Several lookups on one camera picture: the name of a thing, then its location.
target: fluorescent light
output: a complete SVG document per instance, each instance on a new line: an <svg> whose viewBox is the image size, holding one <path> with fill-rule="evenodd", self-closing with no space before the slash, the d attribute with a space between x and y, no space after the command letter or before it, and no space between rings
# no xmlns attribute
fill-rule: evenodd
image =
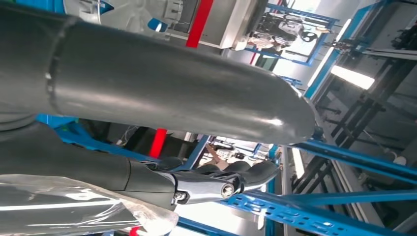
<svg viewBox="0 0 417 236"><path fill-rule="evenodd" d="M345 33L345 31L348 29L348 26L351 24L352 19L348 19L346 21L346 23L343 25L342 29L340 30L339 34L336 36L336 42L338 42L343 34Z"/></svg>
<svg viewBox="0 0 417 236"><path fill-rule="evenodd" d="M301 153L297 148L292 148L291 150L293 152L293 159L294 159L294 164L296 166L297 178L301 178L302 175L304 174L304 165L302 163Z"/></svg>
<svg viewBox="0 0 417 236"><path fill-rule="evenodd" d="M317 67L317 70L314 72L313 76L311 76L311 79L308 81L308 84L307 84L308 87L310 87L313 84L313 82L316 80L317 76L319 75L320 71L322 70L323 66L325 65L327 59L330 57L333 50L334 50L334 47L329 48L329 50L323 57L322 62L319 64L319 67Z"/></svg>
<svg viewBox="0 0 417 236"><path fill-rule="evenodd" d="M351 24L352 19L348 19L345 24L343 25L342 29L340 30L339 34L336 36L335 41L339 41L343 34L348 29L348 26ZM319 64L319 67L317 67L317 70L314 72L313 76L311 76L310 81L308 81L307 86L310 87L313 82L316 80L317 76L319 75L320 71L322 70L323 66L325 65L327 59L330 57L331 53L333 52L334 47L330 47L325 56L322 59L322 62Z"/></svg>
<svg viewBox="0 0 417 236"><path fill-rule="evenodd" d="M374 79L372 79L369 76L359 74L357 72L345 69L343 67L335 65L331 69L331 73L333 75L336 75L347 82L350 82L356 86L361 87L362 89L368 89L371 87L371 85L375 82Z"/></svg>

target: metal tube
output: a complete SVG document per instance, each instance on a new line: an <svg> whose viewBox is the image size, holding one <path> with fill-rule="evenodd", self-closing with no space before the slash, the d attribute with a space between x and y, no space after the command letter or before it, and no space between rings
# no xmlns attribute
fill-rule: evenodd
<svg viewBox="0 0 417 236"><path fill-rule="evenodd" d="M375 203L417 200L417 190L392 190L351 193L313 193L284 196L312 206L347 203Z"/></svg>
<svg viewBox="0 0 417 236"><path fill-rule="evenodd" d="M408 217L405 221L395 227L394 231L407 233L417 225L417 212Z"/></svg>
<svg viewBox="0 0 417 236"><path fill-rule="evenodd" d="M319 174L319 176L317 176L317 178L314 180L313 184L311 184L311 186L307 189L307 191L305 192L306 194L310 194L314 191L314 189L317 188L317 186L319 186L319 183L321 183L324 179L324 177L330 173L332 168L331 164L327 164L326 168Z"/></svg>
<svg viewBox="0 0 417 236"><path fill-rule="evenodd" d="M288 159L288 148L282 148L282 156L281 156L281 163L282 163L282 194L288 195L292 194L293 190L291 189L291 173L289 167L289 159ZM284 236L295 236L296 230L295 228L284 224Z"/></svg>
<svg viewBox="0 0 417 236"><path fill-rule="evenodd" d="M257 143L314 132L304 98L260 68L3 1L0 31L0 101L22 112Z"/></svg>

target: cable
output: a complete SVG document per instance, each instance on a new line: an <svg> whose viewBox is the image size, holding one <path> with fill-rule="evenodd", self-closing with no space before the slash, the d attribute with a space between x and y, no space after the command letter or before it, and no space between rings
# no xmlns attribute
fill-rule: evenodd
<svg viewBox="0 0 417 236"><path fill-rule="evenodd" d="M397 158L397 153L395 153L394 151L392 151L391 149L382 146L382 144L380 142L378 142L372 135L370 135L366 130L363 130L363 132L368 135L383 151L384 153L392 153L394 155L394 158Z"/></svg>

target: steel frame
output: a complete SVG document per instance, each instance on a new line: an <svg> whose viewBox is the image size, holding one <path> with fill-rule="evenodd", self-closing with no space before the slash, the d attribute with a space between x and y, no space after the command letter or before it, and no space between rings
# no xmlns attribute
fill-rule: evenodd
<svg viewBox="0 0 417 236"><path fill-rule="evenodd" d="M335 19L335 18L332 18L332 17L326 17L326 16L317 15L317 14L310 13L310 12L299 11L299 10L295 10L295 9L288 8L288 7L285 7L285 6L275 5L275 4L271 4L271 3L268 3L267 8L270 8L271 10L273 9L273 10L278 10L278 11L285 12L285 13L293 13L293 14L297 14L297 15L300 15L300 16L317 19L319 21L322 21L324 24L326 24L325 26L326 26L327 29L331 29L333 27L333 25L336 22L339 21L338 19ZM250 51L250 52L254 52L254 53L259 53L261 55L265 55L265 56L269 56L269 57L273 57L273 58L290 60L291 62L301 64L301 65L311 66L311 64L314 61L314 58L319 53L320 47L324 44L324 42L327 38L327 35L328 35L327 33L323 33L322 35L320 35L320 37L316 41L316 45L314 46L313 51L310 53L310 55L308 55L307 61L299 61L299 60L288 59L288 58L282 57L281 55L278 55L278 54L259 51L259 50L256 49L256 47L254 47L254 48L245 48L245 50Z"/></svg>

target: ceiling light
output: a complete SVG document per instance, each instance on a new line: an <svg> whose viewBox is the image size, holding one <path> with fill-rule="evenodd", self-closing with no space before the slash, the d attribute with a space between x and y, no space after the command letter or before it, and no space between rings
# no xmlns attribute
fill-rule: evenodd
<svg viewBox="0 0 417 236"><path fill-rule="evenodd" d="M347 82L361 87L362 89L370 88L371 85L375 82L375 80L369 76L359 74L337 65L331 69L331 73L346 80Z"/></svg>
<svg viewBox="0 0 417 236"><path fill-rule="evenodd" d="M304 174L304 165L301 159L301 153L297 148L292 148L294 165L296 166L297 178L301 178Z"/></svg>

